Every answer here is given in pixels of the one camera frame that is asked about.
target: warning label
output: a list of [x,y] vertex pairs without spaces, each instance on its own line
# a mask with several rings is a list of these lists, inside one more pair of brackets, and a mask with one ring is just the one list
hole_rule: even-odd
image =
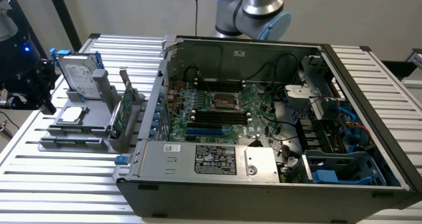
[[198,145],[195,172],[211,175],[237,175],[235,147]]

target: slotted metal table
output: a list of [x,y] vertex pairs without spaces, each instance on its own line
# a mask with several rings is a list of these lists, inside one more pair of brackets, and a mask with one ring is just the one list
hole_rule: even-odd
[[[396,84],[377,57],[360,47],[334,46],[336,52],[400,141],[417,168],[422,168],[421,111],[406,89]],[[150,97],[162,60],[162,38],[101,35],[89,39],[80,52],[99,51],[110,82],[125,90],[119,67],[129,67],[134,87]],[[0,223],[227,223],[135,216],[113,180],[115,154],[40,152],[46,134],[67,101],[60,78],[52,93],[58,112],[32,112],[0,154]],[[396,117],[406,120],[397,123]],[[408,135],[417,132],[414,140]],[[384,210],[360,224],[421,224],[422,202],[405,210]]]

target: white sticker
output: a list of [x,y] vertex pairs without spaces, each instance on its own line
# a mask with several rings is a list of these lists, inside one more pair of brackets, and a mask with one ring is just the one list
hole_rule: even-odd
[[72,88],[76,89],[87,99],[101,99],[101,93],[95,81],[93,80],[91,71],[85,66],[66,66],[68,80]]
[[165,145],[165,151],[179,152],[179,151],[181,151],[181,145],[166,144],[166,145]]
[[245,57],[245,55],[246,55],[246,52],[243,50],[235,50],[234,52],[235,57]]

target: white wall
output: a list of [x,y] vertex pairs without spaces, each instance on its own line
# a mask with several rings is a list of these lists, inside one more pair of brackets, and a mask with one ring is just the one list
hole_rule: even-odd
[[[19,0],[46,49],[71,48],[51,0]],[[79,36],[194,33],[194,0],[66,0]],[[199,35],[211,36],[215,0],[201,0]],[[286,0],[285,41],[369,45],[382,59],[422,47],[422,0]]]

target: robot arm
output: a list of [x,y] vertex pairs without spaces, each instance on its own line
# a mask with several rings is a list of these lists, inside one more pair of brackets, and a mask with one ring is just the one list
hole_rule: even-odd
[[40,58],[27,27],[0,0],[0,108],[54,114],[54,62]]
[[215,37],[279,40],[290,21],[283,0],[218,0]]

